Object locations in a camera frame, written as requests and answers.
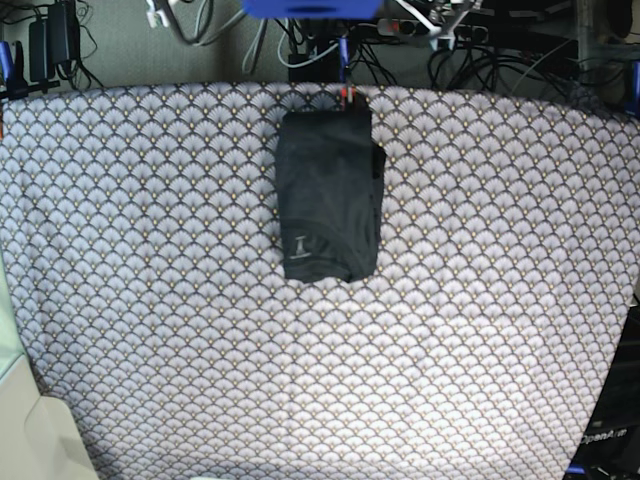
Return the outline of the dark grey T-shirt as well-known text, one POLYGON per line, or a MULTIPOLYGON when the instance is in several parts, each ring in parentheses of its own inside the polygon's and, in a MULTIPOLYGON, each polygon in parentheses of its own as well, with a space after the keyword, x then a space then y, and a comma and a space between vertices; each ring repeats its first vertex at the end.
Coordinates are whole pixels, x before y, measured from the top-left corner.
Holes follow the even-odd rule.
POLYGON ((373 274, 385 163, 367 106, 285 115, 275 178, 286 278, 354 282, 373 274))

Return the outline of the black power strip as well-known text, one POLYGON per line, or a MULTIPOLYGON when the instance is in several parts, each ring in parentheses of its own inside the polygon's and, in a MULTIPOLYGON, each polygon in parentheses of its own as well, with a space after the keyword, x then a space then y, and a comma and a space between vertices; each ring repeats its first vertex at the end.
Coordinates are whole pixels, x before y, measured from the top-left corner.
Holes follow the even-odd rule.
MULTIPOLYGON (((426 38, 430 30, 417 20, 409 19, 383 19, 380 18, 375 23, 377 32, 381 36, 398 36, 404 35, 406 37, 426 38)), ((455 29, 450 32, 444 32, 438 38, 440 40, 458 40, 461 42, 475 41, 480 44, 485 44, 489 40, 489 30, 484 26, 473 26, 466 24, 459 24, 455 29)))

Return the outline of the black power adapter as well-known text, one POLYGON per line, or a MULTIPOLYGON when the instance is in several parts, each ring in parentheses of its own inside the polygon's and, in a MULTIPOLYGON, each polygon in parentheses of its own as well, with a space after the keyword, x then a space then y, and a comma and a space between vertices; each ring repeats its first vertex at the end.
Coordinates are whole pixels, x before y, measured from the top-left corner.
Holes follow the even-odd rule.
POLYGON ((79 23, 75 1, 55 1, 44 16, 28 28, 29 70, 32 82, 52 80, 61 72, 63 79, 73 75, 80 59, 79 23))

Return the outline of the red clamp on table edge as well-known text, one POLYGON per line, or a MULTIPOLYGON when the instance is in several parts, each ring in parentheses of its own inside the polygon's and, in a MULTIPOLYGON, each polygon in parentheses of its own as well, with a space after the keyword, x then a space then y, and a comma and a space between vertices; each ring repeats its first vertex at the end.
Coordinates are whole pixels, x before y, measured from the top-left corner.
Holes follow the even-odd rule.
POLYGON ((341 90, 342 108, 347 110, 355 106, 356 90, 352 86, 346 85, 341 90))

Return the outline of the blue box at top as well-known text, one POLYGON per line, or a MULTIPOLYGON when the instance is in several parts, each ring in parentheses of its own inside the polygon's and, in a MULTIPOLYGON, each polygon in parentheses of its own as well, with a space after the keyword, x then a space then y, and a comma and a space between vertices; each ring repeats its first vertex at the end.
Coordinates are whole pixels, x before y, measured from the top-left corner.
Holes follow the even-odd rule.
POLYGON ((380 0, 244 0, 246 13, 259 19, 370 19, 380 0))

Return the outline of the fan-patterned table cloth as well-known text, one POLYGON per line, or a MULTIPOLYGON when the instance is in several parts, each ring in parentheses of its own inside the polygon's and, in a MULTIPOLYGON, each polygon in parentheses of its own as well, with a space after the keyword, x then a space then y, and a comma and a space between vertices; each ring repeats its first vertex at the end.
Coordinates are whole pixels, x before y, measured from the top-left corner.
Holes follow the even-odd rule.
POLYGON ((364 88, 388 158, 373 275, 284 276, 274 154, 323 84, 8 104, 18 334, 104 479, 559 479, 639 276, 639 124, 364 88))

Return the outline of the beige plastic bin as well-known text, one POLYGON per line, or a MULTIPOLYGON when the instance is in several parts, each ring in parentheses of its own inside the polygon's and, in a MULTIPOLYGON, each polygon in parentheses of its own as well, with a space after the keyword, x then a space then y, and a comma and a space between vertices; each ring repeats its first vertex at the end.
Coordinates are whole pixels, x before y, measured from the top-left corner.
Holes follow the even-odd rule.
POLYGON ((1 275, 1 477, 95 479, 67 405, 40 393, 1 275))

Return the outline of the black OpenArm base box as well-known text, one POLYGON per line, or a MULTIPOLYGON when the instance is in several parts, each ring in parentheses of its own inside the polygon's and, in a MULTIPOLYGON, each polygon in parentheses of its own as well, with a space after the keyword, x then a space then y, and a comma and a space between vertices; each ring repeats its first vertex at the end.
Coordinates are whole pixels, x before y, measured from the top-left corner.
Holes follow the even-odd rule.
POLYGON ((611 368, 566 479, 639 477, 639 307, 630 307, 611 368))

